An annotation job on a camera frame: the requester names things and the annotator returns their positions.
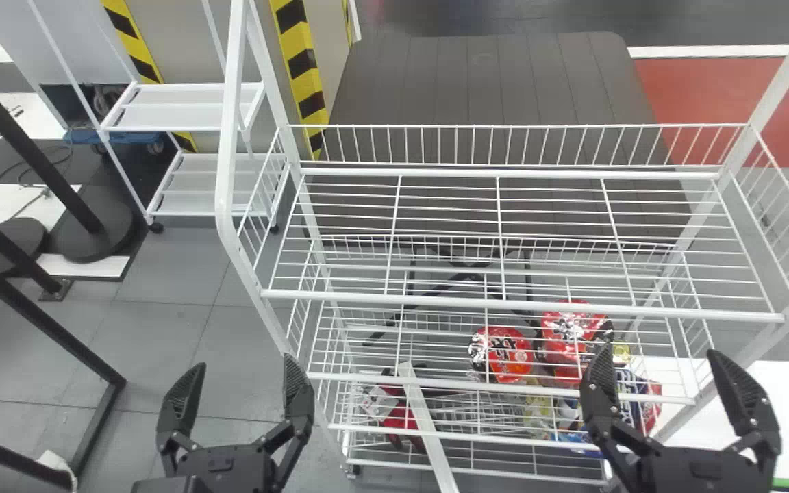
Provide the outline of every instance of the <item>gray table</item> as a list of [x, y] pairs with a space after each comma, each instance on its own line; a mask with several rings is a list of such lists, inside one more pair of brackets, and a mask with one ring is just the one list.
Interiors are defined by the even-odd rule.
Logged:
[[[554, 125], [554, 124], [652, 124], [651, 106], [642, 91], [635, 66], [626, 50], [623, 39], [610, 32], [576, 32], [576, 34], [501, 35], [480, 37], [410, 38], [403, 34], [380, 34], [365, 37], [351, 48], [347, 65], [333, 106], [332, 124], [477, 124], [477, 125]], [[359, 135], [354, 143], [348, 132], [341, 136], [342, 148], [331, 131], [326, 132], [331, 145], [329, 153], [334, 158], [356, 160], [371, 154], [370, 138]], [[392, 134], [391, 156], [386, 154], [388, 143], [377, 132], [375, 137], [379, 159], [395, 162], [409, 159], [418, 162], [422, 153], [417, 146], [419, 130], [409, 134]], [[410, 148], [404, 149], [404, 140]], [[475, 141], [476, 162], [486, 162], [489, 149], [488, 134], [478, 132]], [[524, 134], [514, 135], [514, 142], [522, 150]], [[440, 143], [442, 159], [452, 162], [458, 149], [458, 162], [471, 154], [468, 138], [460, 137], [454, 146], [453, 137], [444, 137]], [[604, 137], [594, 130], [551, 131], [548, 144], [542, 145], [541, 134], [530, 134], [526, 162], [538, 162], [543, 152], [544, 163], [559, 162], [590, 164], [598, 155], [610, 156], [614, 163], [644, 162], [652, 152], [656, 162], [663, 162], [666, 146], [662, 140], [655, 146], [652, 138], [638, 140], [633, 151], [616, 144], [616, 135], [608, 131]], [[520, 153], [507, 153], [504, 131], [494, 137], [492, 162], [515, 163]], [[429, 160], [436, 159], [438, 150], [433, 138], [425, 149]], [[373, 205], [390, 209], [394, 193], [386, 193], [383, 185], [394, 185], [394, 178], [316, 178], [311, 186], [313, 193], [338, 193], [342, 188], [329, 187], [326, 182], [346, 182], [356, 193], [376, 194], [378, 197], [349, 197], [344, 205], [316, 206], [320, 214], [319, 225], [323, 234], [366, 233], [390, 227], [390, 220], [374, 218], [345, 218], [344, 215], [366, 214]], [[436, 185], [467, 187], [460, 190], [463, 200], [447, 200], [451, 208], [482, 209], [482, 199], [494, 199], [488, 179], [465, 178], [405, 178], [405, 185]], [[660, 205], [643, 203], [648, 194], [642, 187], [652, 190], [670, 190], [653, 194], [654, 199], [683, 202], [684, 194], [678, 181], [605, 181], [610, 198], [626, 203], [614, 203], [614, 212], [688, 212], [685, 203]], [[536, 235], [553, 233], [580, 237], [612, 237], [610, 218], [603, 202], [514, 202], [519, 199], [592, 199], [601, 200], [602, 192], [596, 180], [501, 180], [501, 198], [504, 199], [504, 234]], [[410, 199], [401, 206], [441, 205], [438, 199]], [[536, 207], [526, 212], [526, 207]], [[519, 212], [507, 212], [507, 209]], [[448, 212], [447, 210], [422, 210], [398, 216], [398, 227], [413, 231], [438, 231], [451, 225], [452, 218], [492, 218], [494, 206], [488, 214], [481, 212]], [[678, 216], [620, 215], [618, 222], [630, 224], [618, 227], [620, 237], [676, 238], [682, 221]], [[661, 227], [661, 222], [671, 227]], [[495, 224], [472, 224], [472, 231], [494, 233]]]

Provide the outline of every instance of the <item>yellow and black striped pillar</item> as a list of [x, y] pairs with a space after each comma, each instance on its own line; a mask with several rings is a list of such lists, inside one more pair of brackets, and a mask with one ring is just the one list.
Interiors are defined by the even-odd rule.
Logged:
[[318, 157], [322, 149], [321, 125], [328, 124], [329, 115], [303, 0], [270, 0], [270, 7], [300, 122], [320, 125], [308, 132], [310, 148]]
[[351, 30], [351, 15], [349, 12], [349, 0], [342, 0], [342, 16], [345, 19], [345, 40], [349, 43], [349, 47], [354, 43], [353, 30]]
[[[112, 25], [118, 31], [118, 37], [123, 43], [126, 53], [129, 54], [132, 64], [136, 67], [142, 84], [163, 84], [163, 76], [160, 75], [160, 70], [157, 69], [157, 64], [151, 57], [145, 39], [138, 31], [132, 14], [129, 13], [125, 0], [101, 0], [101, 2], [103, 2], [105, 13], [112, 20]], [[172, 134], [182, 149], [191, 153], [197, 152], [197, 144], [194, 143], [194, 138], [187, 131], [174, 131]]]

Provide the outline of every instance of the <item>white wire shelf rack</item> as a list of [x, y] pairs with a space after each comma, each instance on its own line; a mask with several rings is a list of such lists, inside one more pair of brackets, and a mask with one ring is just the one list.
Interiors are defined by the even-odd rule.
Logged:
[[[132, 82], [100, 126], [104, 131], [220, 131], [224, 87]], [[242, 82], [240, 128], [251, 128], [263, 98], [262, 82]]]
[[[213, 216], [215, 215], [215, 181], [218, 155], [216, 153], [176, 153], [175, 159], [160, 181], [160, 186], [148, 205], [156, 216]], [[266, 154], [238, 153], [235, 159], [232, 214], [268, 218], [269, 210], [278, 209], [281, 199], [279, 187], [282, 170], [267, 166], [261, 174]], [[251, 193], [258, 180], [266, 182], [272, 191], [267, 200], [255, 199]]]
[[[292, 300], [287, 320], [267, 316], [270, 333], [317, 381], [347, 462], [432, 470], [389, 440], [418, 436], [440, 440], [456, 473], [602, 484], [579, 412], [548, 425], [602, 340], [551, 358], [546, 313], [611, 322], [623, 412], [662, 437], [710, 395], [716, 330], [787, 324], [789, 184], [748, 125], [318, 130], [279, 129], [262, 165], [297, 191], [282, 231], [250, 214], [218, 225], [259, 309]], [[294, 134], [320, 152], [288, 157]], [[512, 330], [528, 370], [472, 366], [488, 327]], [[399, 375], [405, 362], [415, 375]], [[359, 409], [375, 386], [422, 388], [433, 430]]]

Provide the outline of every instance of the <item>round black base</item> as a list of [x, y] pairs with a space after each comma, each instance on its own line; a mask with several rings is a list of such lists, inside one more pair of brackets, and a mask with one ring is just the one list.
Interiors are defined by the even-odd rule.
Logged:
[[[38, 256], [41, 255], [41, 246], [45, 243], [47, 231], [37, 219], [8, 219], [0, 223], [0, 230], [33, 260], [38, 259]], [[14, 263], [0, 253], [0, 275], [16, 274], [18, 274], [18, 269]]]
[[88, 233], [67, 210], [51, 233], [51, 251], [77, 263], [96, 262], [118, 253], [135, 233], [134, 213], [109, 188], [87, 186], [81, 198], [103, 223], [103, 231]]

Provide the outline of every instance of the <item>black robotic claw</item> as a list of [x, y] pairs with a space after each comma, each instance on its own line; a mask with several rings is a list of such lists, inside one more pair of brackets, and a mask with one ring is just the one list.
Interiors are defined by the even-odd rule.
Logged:
[[[770, 490], [781, 436], [769, 397], [748, 372], [723, 353], [710, 349], [707, 358], [727, 417], [740, 437], [721, 451], [664, 446], [624, 423], [611, 344], [586, 368], [580, 381], [586, 428], [629, 493]], [[617, 445], [626, 446], [638, 461], [627, 461]], [[756, 462], [739, 454], [746, 448], [755, 453]]]
[[[287, 483], [315, 419], [315, 390], [297, 361], [285, 355], [285, 418], [245, 445], [203, 447], [191, 440], [205, 371], [205, 363], [199, 363], [166, 393], [157, 421], [157, 447], [166, 477], [138, 481], [132, 493], [266, 493], [281, 491]], [[286, 444], [276, 464], [271, 455]]]

